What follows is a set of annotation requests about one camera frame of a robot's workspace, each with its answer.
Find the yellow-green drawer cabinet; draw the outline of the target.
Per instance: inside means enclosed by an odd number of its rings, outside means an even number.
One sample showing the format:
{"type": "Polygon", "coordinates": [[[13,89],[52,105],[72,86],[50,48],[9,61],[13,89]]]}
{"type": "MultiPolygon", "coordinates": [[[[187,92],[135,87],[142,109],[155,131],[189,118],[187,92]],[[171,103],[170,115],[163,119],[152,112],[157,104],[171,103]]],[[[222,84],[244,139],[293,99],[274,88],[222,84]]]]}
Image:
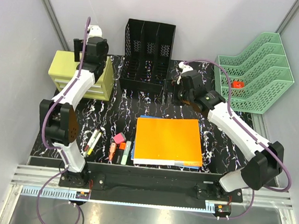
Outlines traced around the yellow-green drawer cabinet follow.
{"type": "MultiPolygon", "coordinates": [[[[110,56],[107,56],[106,67],[98,81],[84,94],[84,98],[109,101],[114,87],[114,72],[110,56]]],[[[68,51],[56,51],[48,74],[54,81],[58,91],[62,91],[75,76],[79,63],[74,61],[74,53],[68,51]]]]}

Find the black magazine file holder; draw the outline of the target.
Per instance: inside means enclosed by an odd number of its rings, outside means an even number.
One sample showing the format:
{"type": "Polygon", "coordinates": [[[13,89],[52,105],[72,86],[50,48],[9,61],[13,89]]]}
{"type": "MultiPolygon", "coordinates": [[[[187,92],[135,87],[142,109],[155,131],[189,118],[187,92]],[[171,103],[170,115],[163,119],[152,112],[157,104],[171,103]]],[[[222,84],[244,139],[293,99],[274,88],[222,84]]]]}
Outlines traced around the black magazine file holder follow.
{"type": "Polygon", "coordinates": [[[176,26],[129,19],[125,28],[125,55],[119,83],[122,89],[160,93],[167,78],[176,26]]]}

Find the pink eraser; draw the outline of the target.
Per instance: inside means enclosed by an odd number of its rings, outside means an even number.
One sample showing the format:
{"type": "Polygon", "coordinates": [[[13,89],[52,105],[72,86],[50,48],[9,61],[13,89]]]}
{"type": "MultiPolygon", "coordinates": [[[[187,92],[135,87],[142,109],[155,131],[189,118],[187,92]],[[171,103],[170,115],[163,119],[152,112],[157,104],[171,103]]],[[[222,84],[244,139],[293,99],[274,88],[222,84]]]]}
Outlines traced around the pink eraser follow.
{"type": "Polygon", "coordinates": [[[126,141],[126,137],[123,133],[118,133],[117,135],[114,136],[114,142],[118,145],[125,141],[126,141]]]}

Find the red-capped white marker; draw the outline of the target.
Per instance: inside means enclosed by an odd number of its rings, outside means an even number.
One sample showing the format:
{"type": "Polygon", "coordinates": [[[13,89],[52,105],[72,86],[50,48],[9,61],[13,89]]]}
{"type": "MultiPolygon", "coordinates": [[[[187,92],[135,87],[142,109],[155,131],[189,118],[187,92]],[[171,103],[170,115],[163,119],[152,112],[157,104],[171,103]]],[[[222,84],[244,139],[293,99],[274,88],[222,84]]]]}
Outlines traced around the red-capped white marker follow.
{"type": "Polygon", "coordinates": [[[85,147],[85,151],[87,151],[89,149],[89,147],[92,145],[94,139],[96,138],[97,134],[99,133],[98,129],[95,129],[91,135],[91,138],[89,139],[89,141],[87,142],[87,145],[85,147]]]}

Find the yellow-capped white marker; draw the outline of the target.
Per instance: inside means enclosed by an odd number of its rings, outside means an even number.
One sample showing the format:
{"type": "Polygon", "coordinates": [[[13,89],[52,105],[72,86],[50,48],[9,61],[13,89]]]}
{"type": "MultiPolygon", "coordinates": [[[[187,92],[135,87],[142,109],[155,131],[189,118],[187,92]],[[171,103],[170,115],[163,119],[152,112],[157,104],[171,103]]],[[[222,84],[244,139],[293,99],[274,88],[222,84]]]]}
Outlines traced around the yellow-capped white marker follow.
{"type": "Polygon", "coordinates": [[[93,151],[93,149],[95,148],[95,146],[97,145],[98,140],[100,139],[102,135],[102,132],[99,132],[96,136],[96,138],[94,139],[92,145],[89,147],[88,151],[87,151],[87,156],[89,156],[91,154],[91,152],[93,151]]]}

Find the green clear highlighter pen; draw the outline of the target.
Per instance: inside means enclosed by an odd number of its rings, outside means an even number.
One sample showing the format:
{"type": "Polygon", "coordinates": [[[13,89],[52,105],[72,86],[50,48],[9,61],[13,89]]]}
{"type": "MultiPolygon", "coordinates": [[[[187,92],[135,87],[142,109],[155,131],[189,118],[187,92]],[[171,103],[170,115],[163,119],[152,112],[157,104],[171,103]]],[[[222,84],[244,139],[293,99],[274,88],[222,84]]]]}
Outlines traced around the green clear highlighter pen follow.
{"type": "Polygon", "coordinates": [[[92,144],[94,143],[97,135],[100,133],[100,130],[99,129],[96,129],[95,131],[93,131],[92,135],[91,135],[91,138],[89,139],[89,141],[87,142],[87,145],[85,146],[84,148],[84,157],[87,156],[87,153],[90,149],[90,147],[92,146],[92,144]]]}

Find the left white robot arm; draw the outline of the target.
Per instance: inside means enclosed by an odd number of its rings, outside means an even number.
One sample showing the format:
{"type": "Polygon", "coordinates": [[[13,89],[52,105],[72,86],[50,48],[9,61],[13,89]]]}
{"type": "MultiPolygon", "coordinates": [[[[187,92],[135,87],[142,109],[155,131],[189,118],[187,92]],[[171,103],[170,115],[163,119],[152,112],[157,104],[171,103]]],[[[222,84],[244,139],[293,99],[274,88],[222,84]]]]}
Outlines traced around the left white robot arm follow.
{"type": "Polygon", "coordinates": [[[85,159],[77,144],[78,123],[75,109],[85,93],[101,77],[106,67],[109,45],[106,39],[95,36],[76,39],[74,59],[79,62],[73,78],[51,100],[40,102],[40,131],[43,145],[57,149],[65,165],[72,173],[71,181],[77,187],[85,187],[89,174],[84,172],[85,159]]]}

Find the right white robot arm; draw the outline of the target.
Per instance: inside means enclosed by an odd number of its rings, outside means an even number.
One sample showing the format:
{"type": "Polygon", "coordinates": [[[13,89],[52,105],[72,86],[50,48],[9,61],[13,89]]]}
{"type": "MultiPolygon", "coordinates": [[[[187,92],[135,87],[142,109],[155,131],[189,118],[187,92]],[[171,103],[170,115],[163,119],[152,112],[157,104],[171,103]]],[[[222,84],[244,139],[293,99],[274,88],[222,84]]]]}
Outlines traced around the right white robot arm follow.
{"type": "Polygon", "coordinates": [[[284,149],[279,142],[271,143],[241,121],[226,100],[215,90],[208,90],[201,75],[190,70],[180,78],[166,79],[163,96],[172,94],[174,105],[189,105],[197,113],[215,124],[241,150],[247,165],[220,177],[213,186],[213,195],[225,200],[239,188],[261,189],[282,172],[284,149]]]}

